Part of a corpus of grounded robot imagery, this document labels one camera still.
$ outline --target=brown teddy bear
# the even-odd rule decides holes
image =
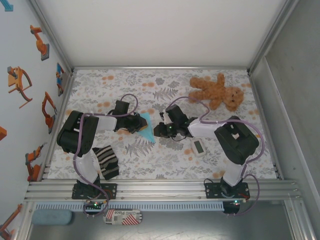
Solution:
[[[209,107],[216,110],[222,102],[225,103],[226,109],[231,112],[237,110],[244,100],[244,92],[234,86],[225,87],[225,76],[218,73],[217,82],[205,80],[203,77],[192,77],[190,85],[193,88],[201,89],[201,91],[193,91],[189,93],[189,97],[198,100],[211,100]]]

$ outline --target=digital display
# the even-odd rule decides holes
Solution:
[[[201,147],[201,144],[200,144],[200,142],[199,141],[195,141],[194,142],[194,145],[195,145],[195,147],[196,147],[196,150],[198,151],[198,153],[203,153],[204,152],[204,150],[203,150],[203,148]]]

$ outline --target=floral tablecloth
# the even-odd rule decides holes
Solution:
[[[65,111],[64,121],[72,110],[80,112],[108,113],[114,108],[116,100],[122,95],[132,93],[138,97],[137,112],[150,114],[152,128],[161,118],[159,112],[176,98],[187,96],[195,89],[190,87],[191,77],[205,77],[217,80],[217,74],[224,73],[225,86],[236,86],[244,91],[244,101],[236,112],[226,109],[224,103],[211,111],[206,119],[225,120],[232,115],[256,125],[262,132],[262,124],[255,103],[251,85],[245,70],[205,70],[205,69],[95,69],[78,70]],[[130,109],[135,105],[133,97],[124,99],[130,102]],[[187,100],[177,102],[188,117],[199,117],[205,109],[197,103]],[[229,160],[216,138],[202,138],[206,155],[196,157],[189,138],[179,142],[172,139],[155,137],[156,143],[149,142],[138,134],[125,130],[118,132],[97,132],[93,147],[111,145],[118,158],[120,174],[118,179],[204,179],[220,178]],[[93,162],[100,172],[94,153]],[[266,145],[263,156],[251,163],[247,173],[258,178],[274,179],[276,174]],[[76,179],[72,159],[55,146],[50,164],[49,179]]]

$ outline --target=black and white striped sock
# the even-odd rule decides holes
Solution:
[[[102,148],[93,147],[92,150],[98,158],[101,173],[105,180],[119,175],[118,158],[110,145]]]

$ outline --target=metal floor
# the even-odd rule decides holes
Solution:
[[[33,226],[30,240],[290,240],[281,204],[258,202],[244,216],[221,212],[143,212],[140,225],[106,225],[102,217],[74,214],[68,226]]]

